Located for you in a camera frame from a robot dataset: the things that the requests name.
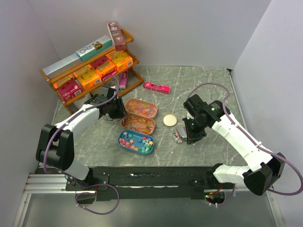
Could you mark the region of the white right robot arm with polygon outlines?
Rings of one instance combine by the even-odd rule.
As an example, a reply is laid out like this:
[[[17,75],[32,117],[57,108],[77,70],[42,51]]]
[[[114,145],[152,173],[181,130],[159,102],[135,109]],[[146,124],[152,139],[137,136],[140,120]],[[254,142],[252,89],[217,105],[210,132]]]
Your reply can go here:
[[[207,184],[211,188],[216,189],[223,183],[239,184],[261,196],[281,177],[284,161],[259,149],[260,143],[245,135],[246,130],[229,110],[223,109],[221,101],[207,104],[195,94],[183,106],[188,112],[183,118],[188,145],[206,137],[208,127],[225,138],[247,163],[245,166],[214,165],[207,172]]]

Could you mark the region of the pink tin of lollipops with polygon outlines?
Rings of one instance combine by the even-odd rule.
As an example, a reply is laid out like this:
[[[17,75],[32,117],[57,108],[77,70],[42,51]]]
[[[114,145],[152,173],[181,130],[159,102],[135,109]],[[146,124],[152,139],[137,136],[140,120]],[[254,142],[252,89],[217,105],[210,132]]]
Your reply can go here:
[[[153,119],[128,113],[121,119],[121,126],[146,135],[152,135],[155,130],[156,123]]]

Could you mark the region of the silver metal scoop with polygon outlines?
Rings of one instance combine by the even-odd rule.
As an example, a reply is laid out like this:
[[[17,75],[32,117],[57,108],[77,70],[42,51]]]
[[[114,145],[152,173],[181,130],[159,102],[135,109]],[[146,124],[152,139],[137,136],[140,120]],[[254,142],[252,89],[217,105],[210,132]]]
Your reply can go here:
[[[186,132],[186,128],[185,127],[177,127],[176,131],[177,131],[179,137],[182,140],[186,140],[187,139],[187,132]]]

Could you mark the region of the blue tin of star candies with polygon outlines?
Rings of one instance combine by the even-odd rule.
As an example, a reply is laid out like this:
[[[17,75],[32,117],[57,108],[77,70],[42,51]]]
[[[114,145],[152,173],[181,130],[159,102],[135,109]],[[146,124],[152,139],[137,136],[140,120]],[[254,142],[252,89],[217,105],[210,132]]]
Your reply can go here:
[[[117,139],[118,145],[127,151],[148,156],[155,148],[154,138],[130,129],[123,130]]]

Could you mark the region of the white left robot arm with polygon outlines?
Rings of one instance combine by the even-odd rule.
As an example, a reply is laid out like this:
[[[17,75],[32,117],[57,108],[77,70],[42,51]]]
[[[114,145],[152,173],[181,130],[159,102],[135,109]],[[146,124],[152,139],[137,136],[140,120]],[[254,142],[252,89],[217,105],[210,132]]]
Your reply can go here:
[[[75,158],[74,139],[88,126],[101,117],[121,119],[126,116],[123,101],[118,89],[102,87],[99,94],[87,100],[84,105],[66,120],[56,124],[46,124],[40,133],[36,160],[43,164],[46,174],[52,174],[48,167],[62,172],[77,181],[83,190],[89,190],[94,184],[92,168]]]

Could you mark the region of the clear plastic jar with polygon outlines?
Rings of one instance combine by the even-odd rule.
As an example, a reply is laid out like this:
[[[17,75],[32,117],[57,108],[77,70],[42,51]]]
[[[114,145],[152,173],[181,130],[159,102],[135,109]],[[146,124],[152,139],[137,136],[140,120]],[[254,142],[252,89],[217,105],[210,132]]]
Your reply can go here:
[[[172,139],[177,144],[183,143],[183,140],[182,140],[182,138],[180,137],[180,135],[178,133],[173,133],[172,134]]]

